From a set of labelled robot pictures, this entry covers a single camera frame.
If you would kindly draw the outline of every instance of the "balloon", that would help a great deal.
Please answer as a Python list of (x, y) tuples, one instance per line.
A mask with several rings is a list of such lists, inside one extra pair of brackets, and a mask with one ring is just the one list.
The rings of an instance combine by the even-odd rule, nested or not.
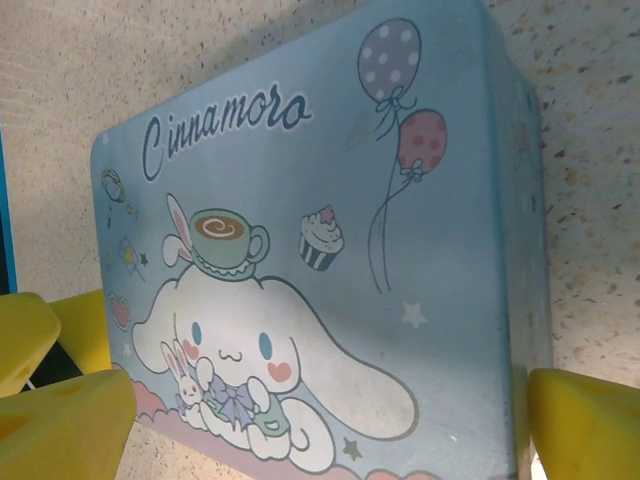
[(105, 170), (100, 175), (100, 181), (102, 188), (105, 189), (109, 198), (117, 203), (124, 202), (126, 193), (124, 191), (124, 185), (120, 180), (120, 175), (115, 170)]
[(447, 124), (435, 110), (418, 110), (400, 124), (400, 173), (417, 175), (436, 168), (447, 148)]
[(416, 76), (421, 48), (420, 32), (409, 20), (389, 20), (374, 28), (358, 54), (358, 74), (367, 95), (377, 103), (400, 98)]

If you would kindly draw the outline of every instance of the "small bunny toy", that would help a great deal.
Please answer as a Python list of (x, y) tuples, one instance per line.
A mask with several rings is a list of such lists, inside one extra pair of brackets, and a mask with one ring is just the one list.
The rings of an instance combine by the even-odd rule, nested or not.
[(184, 350), (177, 341), (173, 341), (175, 353), (165, 342), (161, 343), (162, 354), (167, 361), (167, 366), (173, 377), (178, 382), (180, 389), (176, 395), (178, 413), (182, 421), (188, 423), (193, 428), (206, 430), (207, 427), (200, 414), (200, 403), (202, 402), (202, 389), (193, 378), (189, 376), (189, 364), (184, 355)]

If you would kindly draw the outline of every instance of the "balloon string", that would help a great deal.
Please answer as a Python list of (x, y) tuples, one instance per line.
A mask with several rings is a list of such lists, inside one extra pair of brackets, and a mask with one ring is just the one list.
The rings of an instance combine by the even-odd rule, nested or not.
[(412, 108), (414, 108), (418, 104), (418, 99), (415, 98), (411, 105), (403, 105), (400, 102), (399, 98), (391, 98), (388, 102), (389, 102), (388, 106), (385, 107), (386, 112), (382, 116), (382, 119), (380, 120), (380, 122), (378, 123), (378, 126), (374, 129), (374, 131), (378, 131), (380, 127), (384, 125), (384, 123), (387, 121), (387, 118), (389, 118), (389, 115), (391, 113), (393, 113), (393, 119), (391, 121), (391, 125), (389, 125), (389, 128), (387, 128), (384, 131), (384, 133), (382, 133), (378, 138), (376, 138), (376, 142), (386, 137), (389, 134), (389, 132), (393, 129), (393, 127), (395, 126), (399, 127), (398, 113), (402, 110), (411, 110)]
[[(395, 170), (395, 162), (394, 162), (394, 168), (392, 169), (391, 172), (391, 179), (393, 179), (393, 173)], [(380, 288), (380, 284), (378, 283), (377, 277), (376, 277), (376, 273), (373, 269), (373, 259), (371, 257), (371, 238), (373, 236), (373, 226), (376, 223), (376, 220), (378, 219), (378, 216), (380, 215), (380, 213), (384, 210), (384, 216), (383, 216), (383, 227), (382, 227), (382, 255), (383, 255), (383, 268), (384, 268), (384, 275), (385, 275), (385, 281), (387, 284), (387, 288), (389, 289), (389, 291), (391, 290), (391, 286), (389, 285), (389, 277), (387, 274), (387, 256), (386, 256), (386, 227), (387, 227), (387, 207), (389, 205), (389, 202), (394, 199), (395, 197), (397, 197), (400, 193), (402, 193), (409, 185), (411, 185), (411, 182), (413, 180), (413, 175), (410, 175), (402, 184), (402, 187), (400, 187), (398, 190), (396, 190), (394, 193), (389, 194), (391, 188), (391, 182), (389, 184), (389, 190), (387, 191), (387, 196), (385, 198), (385, 201), (383, 202), (382, 205), (380, 205), (380, 208), (378, 208), (378, 210), (376, 210), (376, 213), (373, 216), (373, 219), (371, 220), (371, 225), (369, 226), (369, 238), (368, 238), (368, 243), (367, 243), (367, 250), (368, 250), (368, 255), (369, 255), (369, 269), (371, 270), (371, 276), (373, 277), (373, 281), (376, 284), (376, 289), (378, 290), (378, 293), (382, 293), (382, 289)]]

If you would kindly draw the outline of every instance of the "red polka dot balloon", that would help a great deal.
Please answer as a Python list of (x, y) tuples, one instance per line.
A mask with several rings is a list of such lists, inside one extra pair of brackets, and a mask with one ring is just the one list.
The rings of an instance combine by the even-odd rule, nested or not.
[(422, 173), (436, 168), (447, 148), (447, 124), (435, 110), (413, 112), (400, 124), (398, 163), (412, 169), (416, 160), (422, 162)]

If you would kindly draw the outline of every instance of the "floor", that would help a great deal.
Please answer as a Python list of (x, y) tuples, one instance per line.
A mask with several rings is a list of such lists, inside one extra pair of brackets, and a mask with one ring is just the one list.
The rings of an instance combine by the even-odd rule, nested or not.
[[(199, 3), (0, 3), (22, 290), (54, 300), (100, 287), (87, 159), (101, 130), (365, 2)], [(556, 365), (640, 387), (640, 5), (485, 3), (543, 106)], [(136, 425), (117, 478), (246, 477)]]

